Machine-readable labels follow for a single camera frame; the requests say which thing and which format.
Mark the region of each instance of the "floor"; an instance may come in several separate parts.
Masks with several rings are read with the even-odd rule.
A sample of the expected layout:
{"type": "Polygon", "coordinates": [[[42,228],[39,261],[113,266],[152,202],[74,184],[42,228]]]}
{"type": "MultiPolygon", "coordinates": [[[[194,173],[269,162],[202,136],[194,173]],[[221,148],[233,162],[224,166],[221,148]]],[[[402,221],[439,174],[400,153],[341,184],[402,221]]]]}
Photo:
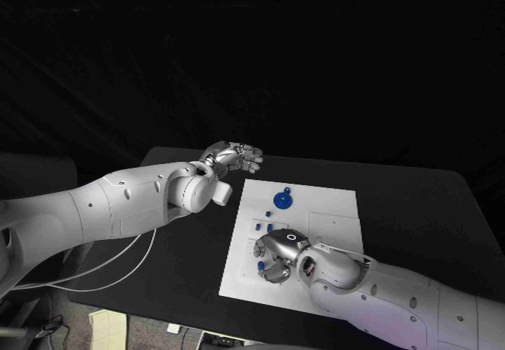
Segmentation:
{"type": "MultiPolygon", "coordinates": [[[[86,244],[73,250],[65,263],[64,276],[71,276],[86,258],[86,254],[91,248],[91,244],[86,244]]],[[[74,303],[68,299],[68,292],[62,289],[54,289],[49,295],[41,299],[38,309],[34,312],[52,314],[52,316],[62,315],[64,323],[71,327],[68,335],[68,350],[91,348],[91,325],[88,314],[101,310],[93,306],[74,303]]],[[[127,317],[127,343],[129,350],[195,350],[201,339],[201,331],[188,329],[185,336],[185,344],[181,347],[182,337],[187,328],[181,328],[179,334],[166,332],[169,324],[153,319],[145,319],[137,316],[127,317]]],[[[52,348],[54,350],[64,350],[64,340],[67,336],[67,329],[62,327],[52,334],[52,348]]],[[[34,344],[34,350],[52,350],[49,345],[49,337],[45,337],[39,344],[34,344]]]]}

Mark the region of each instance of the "blue knob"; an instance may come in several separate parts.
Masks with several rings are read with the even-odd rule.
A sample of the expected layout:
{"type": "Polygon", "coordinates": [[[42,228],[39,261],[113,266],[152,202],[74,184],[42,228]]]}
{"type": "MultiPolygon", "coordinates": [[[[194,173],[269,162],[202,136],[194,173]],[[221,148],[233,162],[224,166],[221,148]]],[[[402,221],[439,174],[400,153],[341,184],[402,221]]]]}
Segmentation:
{"type": "Polygon", "coordinates": [[[280,192],[276,196],[275,196],[275,205],[280,208],[280,209],[288,209],[289,207],[292,207],[293,204],[293,198],[290,196],[292,190],[288,187],[285,189],[285,192],[280,192]]]}

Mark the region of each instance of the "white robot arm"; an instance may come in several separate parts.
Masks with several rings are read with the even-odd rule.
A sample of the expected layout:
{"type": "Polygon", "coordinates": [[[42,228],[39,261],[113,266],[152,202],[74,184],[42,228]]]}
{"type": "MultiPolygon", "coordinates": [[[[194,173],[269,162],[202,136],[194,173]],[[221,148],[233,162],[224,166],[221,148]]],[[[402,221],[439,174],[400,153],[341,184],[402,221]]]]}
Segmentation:
{"type": "Polygon", "coordinates": [[[280,283],[292,274],[331,317],[410,350],[505,349],[505,305],[459,292],[419,273],[350,254],[292,229],[267,233],[254,255],[276,264],[259,275],[280,283]]]}
{"type": "Polygon", "coordinates": [[[28,272],[58,252],[87,242],[126,238],[198,213],[210,201],[227,204],[230,170],[254,173],[263,151],[225,141],[201,160],[116,171],[83,187],[0,201],[0,298],[28,272]]]}

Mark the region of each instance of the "white cable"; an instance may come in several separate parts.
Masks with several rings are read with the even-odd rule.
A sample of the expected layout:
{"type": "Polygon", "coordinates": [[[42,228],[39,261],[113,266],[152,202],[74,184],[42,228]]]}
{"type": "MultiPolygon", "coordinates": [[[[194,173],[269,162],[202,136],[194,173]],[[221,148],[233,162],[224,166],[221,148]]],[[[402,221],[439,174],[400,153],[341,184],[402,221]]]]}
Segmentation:
{"type": "Polygon", "coordinates": [[[122,255],[123,253],[130,249],[130,247],[135,245],[135,242],[140,239],[140,236],[137,236],[137,238],[132,241],[130,245],[126,247],[126,249],[101,265],[99,265],[96,268],[93,268],[88,271],[84,271],[83,273],[71,276],[71,277],[65,277],[64,279],[58,279],[55,281],[51,282],[45,282],[45,283],[28,283],[28,284],[22,284],[21,286],[16,286],[12,290],[21,290],[21,289],[32,289],[32,288],[39,288],[39,287],[45,287],[49,286],[51,284],[55,283],[61,283],[65,281],[70,281],[71,279],[77,279],[78,277],[88,275],[93,271],[97,271],[100,268],[103,268],[112,261],[114,261],[122,255]]]}
{"type": "Polygon", "coordinates": [[[373,258],[371,258],[368,255],[365,255],[365,254],[352,252],[351,250],[345,250],[345,249],[337,248],[337,247],[331,246],[329,244],[325,244],[325,243],[322,243],[322,242],[319,242],[319,241],[316,241],[316,242],[318,242],[318,244],[321,244],[322,246],[326,246],[326,247],[331,248],[331,249],[341,250],[342,252],[347,252],[347,253],[350,253],[350,254],[360,255],[361,257],[364,257],[364,258],[368,259],[370,261],[377,261],[376,259],[373,259],[373,258]]]}
{"type": "MultiPolygon", "coordinates": [[[[150,240],[150,247],[153,246],[153,242],[155,242],[155,237],[156,237],[156,230],[153,232],[153,238],[150,240]]],[[[112,286],[114,286],[123,279],[126,279],[129,277],[129,275],[139,269],[139,266],[142,265],[142,263],[145,262],[145,259],[148,258],[148,254],[150,253],[150,247],[148,248],[148,252],[146,252],[146,255],[143,257],[143,259],[140,260],[140,263],[137,264],[137,266],[135,267],[135,269],[129,272],[129,274],[120,279],[117,280],[114,283],[109,284],[107,286],[104,287],[100,287],[100,288],[94,288],[94,289],[71,289],[71,288],[65,288],[65,287],[61,287],[61,286],[55,286],[55,285],[48,285],[48,287],[52,287],[52,288],[60,288],[60,289],[64,289],[64,290],[68,290],[71,292],[94,292],[96,290],[101,290],[101,289],[106,289],[112,286]]]]}

